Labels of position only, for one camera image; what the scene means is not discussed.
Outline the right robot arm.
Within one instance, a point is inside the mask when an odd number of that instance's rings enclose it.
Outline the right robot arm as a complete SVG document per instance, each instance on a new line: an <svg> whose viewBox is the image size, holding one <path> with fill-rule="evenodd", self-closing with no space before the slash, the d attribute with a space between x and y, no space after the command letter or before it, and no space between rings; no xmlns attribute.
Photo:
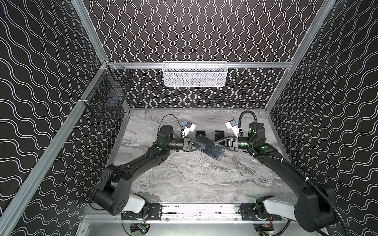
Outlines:
<svg viewBox="0 0 378 236"><path fill-rule="evenodd" d="M262 123L251 123L247 136L242 135L238 122L226 124L234 135L226 137L224 132L215 131L215 145L230 151L243 151L278 175L297 196L296 203L279 200L273 195L256 200L253 212L260 220L272 220L274 215L297 222L307 232L321 232L322 228L340 223L346 236L349 229L337 208L335 190L316 183L286 160L265 138Z"/></svg>

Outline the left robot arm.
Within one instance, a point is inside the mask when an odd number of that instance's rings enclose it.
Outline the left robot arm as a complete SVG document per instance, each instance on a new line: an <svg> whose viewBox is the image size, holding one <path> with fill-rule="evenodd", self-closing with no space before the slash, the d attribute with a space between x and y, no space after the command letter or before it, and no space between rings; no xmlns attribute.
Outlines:
<svg viewBox="0 0 378 236"><path fill-rule="evenodd" d="M120 213L129 202L133 182L148 170L162 164L173 151L193 152L204 145L193 138L179 137L170 125L157 131L157 138L147 151L129 163L108 165L92 190L90 201L111 215Z"/></svg>

